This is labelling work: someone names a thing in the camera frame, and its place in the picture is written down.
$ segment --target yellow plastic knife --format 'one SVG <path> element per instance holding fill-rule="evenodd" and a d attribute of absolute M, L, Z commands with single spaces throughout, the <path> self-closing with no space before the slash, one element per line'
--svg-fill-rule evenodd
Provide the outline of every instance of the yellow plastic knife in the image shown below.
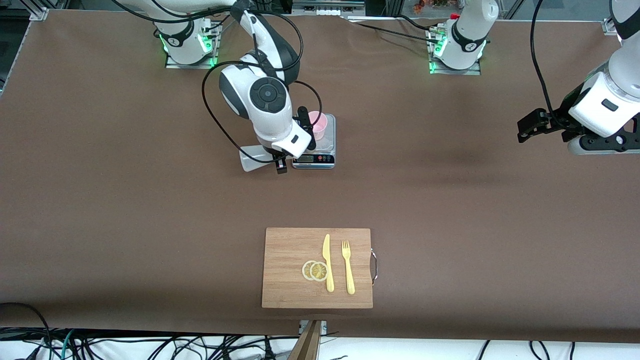
<path fill-rule="evenodd" d="M 324 244 L 322 246 L 322 257 L 326 261 L 326 290 L 330 293 L 333 292 L 333 274 L 331 272 L 331 251 L 329 249 L 329 234 L 324 237 Z"/>

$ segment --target pink cup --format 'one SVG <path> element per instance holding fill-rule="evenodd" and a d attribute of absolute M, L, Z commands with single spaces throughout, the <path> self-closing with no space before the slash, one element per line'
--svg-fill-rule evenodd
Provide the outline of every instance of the pink cup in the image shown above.
<path fill-rule="evenodd" d="M 316 121 L 316 119 L 318 119 L 318 112 L 310 111 L 309 120 L 311 120 L 311 124 L 313 124 L 314 121 Z M 326 125 L 327 125 L 326 115 L 320 114 L 320 119 L 318 119 L 318 121 L 314 125 L 314 138 L 316 139 L 316 141 L 323 138 L 324 130 L 326 130 Z"/>

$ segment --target green led light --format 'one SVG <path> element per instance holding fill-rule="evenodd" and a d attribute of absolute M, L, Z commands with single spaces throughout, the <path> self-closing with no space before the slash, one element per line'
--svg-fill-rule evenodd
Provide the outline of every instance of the green led light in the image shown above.
<path fill-rule="evenodd" d="M 198 41 L 200 42 L 200 46 L 202 46 L 202 51 L 204 51 L 205 53 L 211 51 L 211 42 L 208 39 L 198 34 Z"/>
<path fill-rule="evenodd" d="M 162 35 L 160 35 L 160 41 L 162 41 L 162 46 L 163 46 L 164 51 L 168 54 L 169 50 L 167 50 L 167 48 L 166 48 L 166 42 L 164 42 L 164 39 L 162 38 Z"/>
<path fill-rule="evenodd" d="M 442 53 L 444 52 L 444 48 L 447 46 L 447 37 L 442 37 L 440 39 L 440 41 L 438 41 L 438 43 L 436 44 L 436 48 L 435 48 L 435 56 L 442 56 Z"/>

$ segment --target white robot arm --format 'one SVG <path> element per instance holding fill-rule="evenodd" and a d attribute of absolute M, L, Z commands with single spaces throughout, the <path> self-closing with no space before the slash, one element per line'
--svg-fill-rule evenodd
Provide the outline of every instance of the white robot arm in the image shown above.
<path fill-rule="evenodd" d="M 589 73 L 553 114 L 536 109 L 518 122 L 518 141 L 564 130 L 574 154 L 640 153 L 640 0 L 610 0 L 622 47 Z M 633 120 L 633 131 L 624 130 Z"/>
<path fill-rule="evenodd" d="M 458 19 L 439 24 L 444 36 L 435 48 L 434 56 L 444 65 L 468 69 L 480 59 L 486 45 L 486 36 L 498 19 L 500 8 L 495 0 L 467 0 Z"/>
<path fill-rule="evenodd" d="M 187 15 L 208 8 L 224 8 L 234 4 L 235 0 L 156 0 L 169 12 Z M 191 65 L 202 60 L 213 48 L 208 41 L 211 33 L 211 20 L 201 17 L 195 20 L 170 15 L 160 9 L 151 0 L 119 0 L 118 3 L 135 6 L 149 17 L 158 20 L 178 20 L 180 22 L 154 22 L 160 32 L 166 52 L 180 64 Z"/>
<path fill-rule="evenodd" d="M 240 60 L 251 65 L 230 65 L 220 74 L 220 91 L 227 104 L 240 117 L 251 120 L 262 149 L 251 155 L 270 158 L 283 154 L 298 158 L 307 150 L 311 135 L 294 119 L 287 86 L 298 78 L 298 55 L 260 15 L 249 13 L 248 2 L 238 1 L 231 15 L 256 40 L 256 49 Z M 243 168 L 253 170 L 259 165 L 241 154 Z"/>

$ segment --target power cable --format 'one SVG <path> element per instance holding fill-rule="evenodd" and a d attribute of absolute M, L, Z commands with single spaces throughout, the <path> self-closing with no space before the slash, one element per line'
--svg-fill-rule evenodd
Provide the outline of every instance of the power cable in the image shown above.
<path fill-rule="evenodd" d="M 2 302 L 0 303 L 0 307 L 3 306 L 18 306 L 18 307 L 25 307 L 31 311 L 33 311 L 34 313 L 36 313 L 36 315 L 38 315 L 38 317 L 40 318 L 40 321 L 42 322 L 42 325 L 44 325 L 44 329 L 47 333 L 47 341 L 48 341 L 48 345 L 49 347 L 52 347 L 52 340 L 51 340 L 51 332 L 49 330 L 49 324 L 47 324 L 47 321 L 44 320 L 44 316 L 42 316 L 42 314 L 38 311 L 38 309 L 36 309 L 35 307 L 29 305 L 29 304 L 25 304 L 23 302 Z M 53 354 L 51 352 L 49 352 L 49 360 L 51 360 L 53 357 Z"/>
<path fill-rule="evenodd" d="M 364 26 L 365 28 L 369 28 L 369 29 L 374 29 L 374 30 L 378 30 L 378 31 L 384 31 L 386 33 L 390 33 L 390 34 L 394 34 L 394 35 L 399 35 L 402 37 L 408 37 L 408 38 L 414 38 L 417 40 L 422 40 L 422 41 L 426 41 L 426 42 L 431 42 L 436 44 L 438 41 L 436 39 L 430 39 L 430 38 L 426 38 L 426 37 L 417 37 L 415 35 L 409 35 L 409 34 L 405 34 L 405 33 L 399 33 L 398 31 L 393 31 L 393 30 L 387 30 L 387 29 L 383 29 L 383 28 L 379 28 L 377 26 L 371 26 L 371 25 L 367 25 L 367 24 L 361 24 L 359 22 L 357 22 L 358 25 L 360 26 Z"/>
<path fill-rule="evenodd" d="M 538 75 L 538 80 L 540 81 L 540 86 L 542 87 L 542 94 L 545 97 L 545 102 L 547 104 L 547 109 L 551 114 L 551 118 L 556 122 L 556 124 L 560 125 L 562 128 L 566 130 L 567 129 L 566 125 L 563 122 L 558 121 L 556 117 L 556 113 L 554 113 L 554 108 L 551 105 L 551 100 L 549 98 L 549 92 L 547 91 L 547 84 L 545 82 L 545 79 L 542 76 L 542 72 L 540 71 L 540 66 L 538 65 L 538 59 L 536 57 L 536 45 L 535 45 L 536 21 L 538 20 L 538 12 L 540 11 L 542 2 L 544 2 L 544 0 L 538 0 L 538 4 L 536 4 L 536 8 L 533 11 L 533 18 L 531 19 L 531 33 L 529 34 L 529 45 L 531 47 L 531 60 L 533 61 L 533 67 L 536 69 L 536 75 Z"/>
<path fill-rule="evenodd" d="M 480 349 L 480 355 L 478 355 L 477 360 L 482 360 L 482 358 L 484 357 L 484 351 L 486 350 L 486 347 L 489 346 L 489 341 L 491 340 L 487 340 L 484 342 L 484 345 L 482 346 L 482 349 Z"/>
<path fill-rule="evenodd" d="M 396 15 L 394 17 L 407 20 L 409 22 L 409 24 L 413 25 L 416 28 L 419 28 L 420 30 L 429 31 L 430 26 L 422 26 L 422 25 L 418 24 L 417 22 L 411 20 L 409 17 L 407 17 L 405 15 L 400 14 L 400 15 Z"/>
<path fill-rule="evenodd" d="M 313 121 L 313 123 L 311 123 L 311 127 L 313 127 L 314 125 L 317 124 L 318 120 L 320 120 L 320 117 L 322 116 L 322 99 L 320 98 L 320 94 L 318 94 L 318 92 L 313 88 L 313 86 L 305 83 L 304 81 L 296 80 L 294 81 L 294 83 L 306 86 L 307 88 L 309 88 L 309 90 L 311 90 L 314 93 L 314 95 L 318 99 L 318 117 L 315 119 L 315 121 Z"/>
<path fill-rule="evenodd" d="M 140 13 L 137 13 L 137 12 L 131 10 L 130 8 L 124 6 L 123 4 L 119 3 L 117 0 L 111 0 L 111 2 L 116 4 L 116 6 L 118 6 L 122 10 L 130 13 L 131 15 L 137 16 L 137 17 L 139 17 L 141 19 L 145 19 L 145 20 L 148 20 L 148 21 L 158 22 L 160 24 L 179 24 L 181 22 L 189 22 L 189 21 L 200 19 L 202 17 L 206 17 L 206 16 L 210 16 L 210 15 L 216 15 L 216 14 L 227 12 L 227 11 L 231 10 L 231 6 L 222 6 L 220 8 L 215 8 L 215 9 L 212 9 L 212 10 L 204 10 L 202 12 L 198 12 L 198 13 L 195 13 L 195 14 L 192 14 L 192 15 L 175 16 L 175 17 L 179 18 L 179 19 L 176 19 L 176 20 L 161 20 L 161 19 L 154 19 L 152 17 L 148 17 L 146 15 L 142 15 Z"/>
<path fill-rule="evenodd" d="M 542 341 L 537 341 L 537 342 L 540 344 L 540 346 L 542 346 L 542 350 L 545 351 L 545 357 L 547 358 L 547 360 L 551 360 L 549 358 L 549 352 L 547 351 L 547 347 L 545 346 L 545 344 Z M 536 357 L 536 359 L 542 360 L 542 358 L 538 355 L 535 349 L 533 349 L 533 341 L 529 342 L 529 349 L 531 350 L 531 353 L 533 354 L 533 356 Z"/>

